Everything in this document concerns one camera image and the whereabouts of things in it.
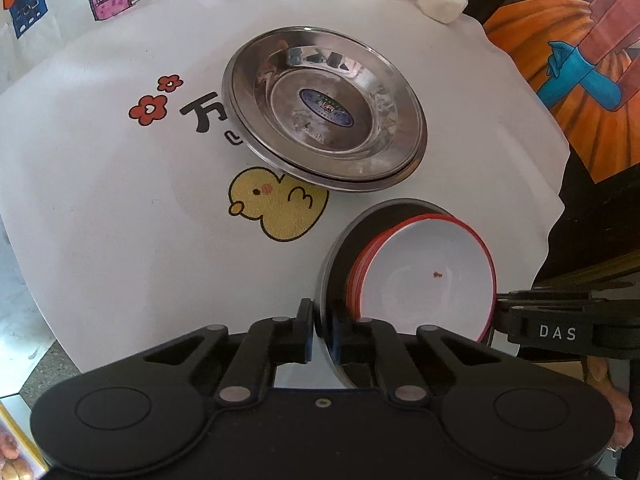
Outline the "person's right hand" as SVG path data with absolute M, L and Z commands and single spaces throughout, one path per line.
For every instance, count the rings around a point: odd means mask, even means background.
M 608 446 L 613 451 L 626 448 L 634 436 L 630 423 L 632 405 L 628 396 L 613 386 L 605 359 L 587 356 L 585 378 L 586 383 L 599 391 L 612 406 L 615 428 Z

